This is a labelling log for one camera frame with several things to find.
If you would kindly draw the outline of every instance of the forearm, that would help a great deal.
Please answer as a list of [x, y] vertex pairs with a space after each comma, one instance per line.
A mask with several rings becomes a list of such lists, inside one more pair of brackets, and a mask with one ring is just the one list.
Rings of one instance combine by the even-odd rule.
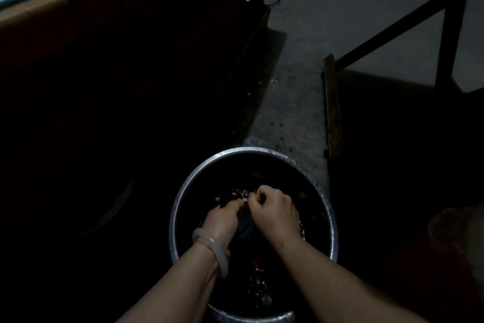
[[301, 239], [285, 240], [275, 247], [322, 323], [426, 322], [377, 296], [362, 280]]
[[217, 267], [214, 253], [195, 243], [118, 323], [200, 321], [215, 285]]

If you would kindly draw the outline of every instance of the person's left hand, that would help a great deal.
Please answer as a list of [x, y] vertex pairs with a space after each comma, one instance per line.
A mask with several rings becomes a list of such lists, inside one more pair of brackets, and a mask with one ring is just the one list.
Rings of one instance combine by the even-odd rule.
[[227, 249], [235, 235], [239, 224], [237, 212], [243, 205], [244, 201], [240, 198], [231, 200], [224, 208], [217, 206], [211, 210], [203, 222], [203, 228], [221, 245], [223, 250]]

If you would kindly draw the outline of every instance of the thin wristband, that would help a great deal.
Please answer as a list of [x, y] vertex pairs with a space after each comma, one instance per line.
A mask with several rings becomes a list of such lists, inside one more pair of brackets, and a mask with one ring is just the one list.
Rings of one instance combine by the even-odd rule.
[[218, 264], [220, 266], [220, 278], [225, 278], [228, 275], [228, 260], [225, 256], [224, 250], [222, 249], [221, 245], [218, 244], [209, 233], [204, 228], [196, 228], [193, 231], [193, 242], [195, 243], [198, 239], [202, 239], [204, 242], [208, 244], [212, 252], [215, 254], [215, 258], [217, 258]]

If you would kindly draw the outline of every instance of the hand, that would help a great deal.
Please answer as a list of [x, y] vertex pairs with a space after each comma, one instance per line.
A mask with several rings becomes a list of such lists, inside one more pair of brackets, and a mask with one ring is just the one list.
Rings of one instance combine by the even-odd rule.
[[239, 224], [237, 212], [243, 205], [242, 199], [231, 200], [224, 208], [217, 206], [210, 210], [203, 222], [203, 228], [222, 246], [223, 250], [227, 249], [228, 244], [234, 237]]
[[[264, 205], [259, 203], [261, 194], [266, 196]], [[257, 194], [249, 195], [248, 201], [254, 222], [276, 251], [284, 248], [288, 238], [300, 239], [299, 212], [289, 196], [261, 185]]]

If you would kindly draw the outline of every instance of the metal basin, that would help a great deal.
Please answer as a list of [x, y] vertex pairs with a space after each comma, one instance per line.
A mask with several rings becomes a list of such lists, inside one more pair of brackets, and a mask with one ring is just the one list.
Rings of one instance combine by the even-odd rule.
[[[173, 263], [192, 245], [191, 234], [214, 200], [233, 189], [255, 191], [267, 184], [288, 194], [299, 211], [306, 241], [337, 260], [338, 232], [331, 204], [316, 180], [293, 160], [276, 151], [239, 147], [220, 152], [200, 164], [185, 180], [173, 203], [169, 224], [169, 247]], [[209, 314], [221, 323], [293, 322], [304, 301], [281, 261], [269, 254], [267, 285], [271, 304], [261, 309], [244, 296], [251, 271], [246, 255], [232, 249], [232, 263], [226, 280], [217, 282], [209, 304]], [[270, 247], [261, 247], [263, 252]]]

